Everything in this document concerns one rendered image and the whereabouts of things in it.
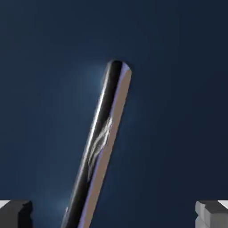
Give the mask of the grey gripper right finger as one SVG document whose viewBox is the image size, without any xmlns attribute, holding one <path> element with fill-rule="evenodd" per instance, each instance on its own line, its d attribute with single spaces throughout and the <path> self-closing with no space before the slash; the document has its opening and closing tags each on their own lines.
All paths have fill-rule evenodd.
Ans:
<svg viewBox="0 0 228 228">
<path fill-rule="evenodd" d="M 228 228 L 228 200 L 199 200 L 195 228 Z"/>
</svg>

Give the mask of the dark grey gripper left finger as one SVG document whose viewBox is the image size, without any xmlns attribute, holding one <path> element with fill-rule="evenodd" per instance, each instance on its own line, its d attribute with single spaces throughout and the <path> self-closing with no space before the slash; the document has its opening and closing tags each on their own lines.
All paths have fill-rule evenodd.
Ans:
<svg viewBox="0 0 228 228">
<path fill-rule="evenodd" d="M 0 228 L 33 228 L 30 200 L 0 200 Z"/>
</svg>

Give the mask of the dark blue drawer front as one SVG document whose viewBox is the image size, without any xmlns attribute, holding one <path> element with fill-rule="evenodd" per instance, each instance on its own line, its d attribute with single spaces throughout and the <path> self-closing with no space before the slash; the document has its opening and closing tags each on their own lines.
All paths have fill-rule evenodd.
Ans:
<svg viewBox="0 0 228 228">
<path fill-rule="evenodd" d="M 60 228 L 112 59 L 133 73 L 91 228 L 194 228 L 228 199 L 228 0 L 0 0 L 0 200 Z"/>
</svg>

